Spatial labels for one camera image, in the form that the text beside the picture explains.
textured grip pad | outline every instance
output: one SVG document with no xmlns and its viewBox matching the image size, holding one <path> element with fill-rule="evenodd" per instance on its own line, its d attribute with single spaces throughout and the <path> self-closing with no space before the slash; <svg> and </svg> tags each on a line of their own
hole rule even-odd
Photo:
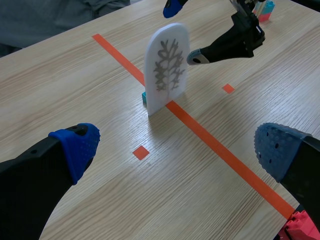
<svg viewBox="0 0 320 240">
<path fill-rule="evenodd" d="M 277 182 L 285 177 L 306 136 L 310 134 L 276 123 L 264 123 L 256 130 L 256 157 Z"/>
<path fill-rule="evenodd" d="M 84 136 L 77 135 L 75 132 L 66 129 L 49 134 L 49 137 L 60 140 L 62 144 L 65 160 L 74 185 L 83 176 L 90 159 L 96 155 L 100 141 L 100 132 L 97 127 L 90 123 L 78 124 L 78 126 L 81 125 L 88 127 Z"/>
</svg>

wooden table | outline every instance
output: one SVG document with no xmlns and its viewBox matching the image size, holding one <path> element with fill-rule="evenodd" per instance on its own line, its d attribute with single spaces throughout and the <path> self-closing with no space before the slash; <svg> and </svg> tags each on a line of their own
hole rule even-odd
<svg viewBox="0 0 320 240">
<path fill-rule="evenodd" d="M 167 108 L 148 118 L 143 86 L 92 38 L 101 34 L 142 70 L 160 27 L 185 23 L 194 50 L 232 26 L 227 0 L 189 1 L 170 20 L 164 5 L 143 0 L 0 59 L 0 162 L 50 131 L 90 122 L 101 133 L 42 240 L 271 240 L 286 222 Z M 176 102 L 295 208 L 259 165 L 254 132 L 275 122 L 320 138 L 320 15 L 281 0 L 261 26 L 254 58 L 189 67 Z M 139 161 L 141 145 L 150 154 Z"/>
</svg>

teal block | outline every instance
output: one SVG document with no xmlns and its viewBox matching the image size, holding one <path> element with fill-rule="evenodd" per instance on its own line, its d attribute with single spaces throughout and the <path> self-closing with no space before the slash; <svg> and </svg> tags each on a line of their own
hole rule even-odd
<svg viewBox="0 0 320 240">
<path fill-rule="evenodd" d="M 143 102 L 144 104 L 147 104 L 146 92 L 143 92 L 143 93 L 142 93 L 142 102 Z"/>
<path fill-rule="evenodd" d="M 275 8 L 275 3 L 273 1 L 268 1 L 266 3 L 266 5 L 264 6 L 261 14 L 264 15 L 264 14 L 269 14 L 269 13 L 272 13 L 272 11 L 274 10 Z"/>
</svg>

red object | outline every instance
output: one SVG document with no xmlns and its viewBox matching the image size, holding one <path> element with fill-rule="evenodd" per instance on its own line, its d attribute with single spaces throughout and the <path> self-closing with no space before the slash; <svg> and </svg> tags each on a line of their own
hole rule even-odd
<svg viewBox="0 0 320 240">
<path fill-rule="evenodd" d="M 141 161 L 149 154 L 149 151 L 144 146 L 140 146 L 134 150 L 133 154 Z"/>
<path fill-rule="evenodd" d="M 232 93 L 235 89 L 230 85 L 227 84 L 223 87 L 223 90 L 225 90 L 228 94 Z"/>
<path fill-rule="evenodd" d="M 292 214 L 279 232 L 281 240 L 290 240 L 286 232 L 292 240 L 320 240 L 320 233 L 306 211 Z"/>
<path fill-rule="evenodd" d="M 271 12 L 267 13 L 267 14 L 261 14 L 258 19 L 259 19 L 259 22 L 262 23 L 262 22 L 265 22 L 267 20 L 269 20 L 271 16 Z"/>
</svg>

white rounded board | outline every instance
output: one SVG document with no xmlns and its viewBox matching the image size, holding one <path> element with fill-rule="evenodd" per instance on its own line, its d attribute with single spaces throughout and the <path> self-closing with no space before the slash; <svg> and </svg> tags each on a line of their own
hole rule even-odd
<svg viewBox="0 0 320 240">
<path fill-rule="evenodd" d="M 189 33 L 181 23 L 160 28 L 152 36 L 144 57 L 144 84 L 149 116 L 186 89 Z"/>
</svg>

